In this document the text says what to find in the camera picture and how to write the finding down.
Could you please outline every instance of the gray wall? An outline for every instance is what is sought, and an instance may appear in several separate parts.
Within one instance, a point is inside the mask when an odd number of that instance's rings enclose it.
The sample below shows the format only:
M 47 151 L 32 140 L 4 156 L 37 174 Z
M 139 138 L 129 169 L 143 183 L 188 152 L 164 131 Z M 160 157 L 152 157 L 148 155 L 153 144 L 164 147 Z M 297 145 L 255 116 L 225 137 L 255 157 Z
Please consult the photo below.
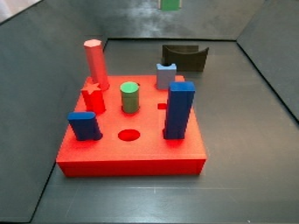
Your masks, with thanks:
M 81 1 L 39 3 L 0 26 L 0 221 L 29 221 L 49 177 L 97 29 Z
M 268 0 L 237 43 L 299 119 L 299 1 Z
M 111 38 L 235 40 L 264 0 L 183 0 L 177 11 L 156 0 L 88 0 L 89 13 Z

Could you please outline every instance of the red peg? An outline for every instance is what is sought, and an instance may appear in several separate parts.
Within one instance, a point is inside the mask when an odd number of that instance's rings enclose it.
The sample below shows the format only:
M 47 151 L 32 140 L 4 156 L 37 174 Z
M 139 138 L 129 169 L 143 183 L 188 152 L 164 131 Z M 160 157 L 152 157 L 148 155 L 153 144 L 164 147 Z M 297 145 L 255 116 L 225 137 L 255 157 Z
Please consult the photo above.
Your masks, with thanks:
M 97 115 L 104 113 L 107 109 L 99 83 L 87 84 L 80 92 L 87 105 L 87 111 L 93 111 Z
M 105 59 L 101 47 L 101 41 L 92 39 L 84 43 L 85 53 L 88 57 L 88 68 L 93 83 L 99 83 L 103 91 L 108 90 L 108 73 Z

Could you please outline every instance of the green cylinder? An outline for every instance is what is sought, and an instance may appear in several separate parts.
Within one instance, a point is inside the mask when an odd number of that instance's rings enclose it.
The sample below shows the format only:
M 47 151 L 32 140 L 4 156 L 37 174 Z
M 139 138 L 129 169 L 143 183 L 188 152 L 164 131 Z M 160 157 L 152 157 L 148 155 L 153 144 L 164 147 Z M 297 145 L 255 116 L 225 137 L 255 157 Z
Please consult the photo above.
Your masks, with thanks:
M 139 110 L 139 86 L 135 82 L 127 81 L 120 85 L 123 110 L 133 114 Z

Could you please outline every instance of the green object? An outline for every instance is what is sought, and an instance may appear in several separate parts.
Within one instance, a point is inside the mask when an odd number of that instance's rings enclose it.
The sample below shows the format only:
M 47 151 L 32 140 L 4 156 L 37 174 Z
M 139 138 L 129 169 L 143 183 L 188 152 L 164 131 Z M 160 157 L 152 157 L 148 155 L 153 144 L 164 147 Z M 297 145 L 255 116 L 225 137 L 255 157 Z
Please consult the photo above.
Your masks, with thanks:
M 123 110 L 133 114 L 139 110 L 139 85 L 132 82 L 124 82 L 120 85 Z
M 180 8 L 180 0 L 161 0 L 163 11 L 177 11 Z

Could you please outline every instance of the red block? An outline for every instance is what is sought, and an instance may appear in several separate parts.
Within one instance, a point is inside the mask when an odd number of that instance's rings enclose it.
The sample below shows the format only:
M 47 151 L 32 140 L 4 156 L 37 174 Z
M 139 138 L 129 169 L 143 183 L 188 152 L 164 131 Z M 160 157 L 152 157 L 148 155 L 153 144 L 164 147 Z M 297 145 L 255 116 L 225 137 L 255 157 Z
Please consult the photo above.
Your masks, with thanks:
M 88 68 L 93 83 L 99 83 L 103 91 L 108 90 L 108 72 L 101 47 L 101 41 L 92 39 L 84 43 L 88 57 Z
M 127 175 L 197 175 L 207 155 L 201 133 L 191 109 L 185 138 L 165 140 L 163 135 L 167 90 L 155 88 L 155 75 L 108 76 L 111 87 L 103 92 L 107 111 L 97 115 L 103 132 L 99 141 L 76 140 L 71 131 L 60 146 L 56 162 L 68 177 Z M 129 115 L 121 110 L 119 86 L 125 81 L 140 85 L 140 109 Z M 84 111 L 83 97 L 75 111 Z
M 97 115 L 105 112 L 105 103 L 99 84 L 87 84 L 80 90 L 87 105 L 87 111 L 93 111 Z

